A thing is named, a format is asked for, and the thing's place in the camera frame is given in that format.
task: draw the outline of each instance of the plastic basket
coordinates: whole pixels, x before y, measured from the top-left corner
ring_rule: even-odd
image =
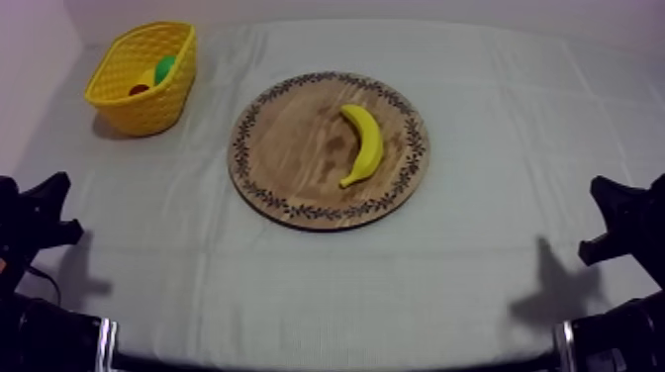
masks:
[[[130,96],[141,75],[167,55],[176,59],[164,80]],[[85,99],[119,132],[154,135],[177,122],[195,74],[194,27],[179,22],[151,23],[113,42],[88,83]]]

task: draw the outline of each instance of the round wooden tray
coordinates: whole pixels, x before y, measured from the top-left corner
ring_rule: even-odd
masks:
[[[384,139],[372,177],[345,189],[359,138],[339,112],[365,107]],[[229,172],[242,197],[262,215],[314,231],[350,229],[397,209],[423,179],[429,161],[423,119],[389,86],[351,73],[297,76],[263,92],[232,133]]]

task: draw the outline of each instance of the green toy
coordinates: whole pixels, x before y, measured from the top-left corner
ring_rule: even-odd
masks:
[[[173,63],[175,63],[175,55],[167,55],[157,63],[157,67],[154,69],[154,85],[159,84],[166,78]]]

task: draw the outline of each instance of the white tablecloth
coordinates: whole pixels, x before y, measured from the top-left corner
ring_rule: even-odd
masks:
[[[177,126],[148,139],[109,132],[82,98],[107,46],[91,47],[17,172],[23,188],[69,172],[65,216],[90,238],[36,265],[65,307],[119,321],[124,350],[255,367],[457,365],[543,350],[555,323],[656,290],[630,257],[583,267],[577,243],[604,230],[594,176],[646,187],[665,171],[662,61],[410,21],[199,31]],[[392,85],[431,142],[407,204],[351,232],[275,225],[227,173],[243,107],[320,70]],[[39,279],[22,289],[52,295]]]

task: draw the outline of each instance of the banana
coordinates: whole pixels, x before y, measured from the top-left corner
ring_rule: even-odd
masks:
[[[341,114],[349,120],[360,134],[360,152],[353,162],[351,173],[339,181],[339,187],[371,177],[383,157],[381,129],[365,108],[357,105],[341,106]]]

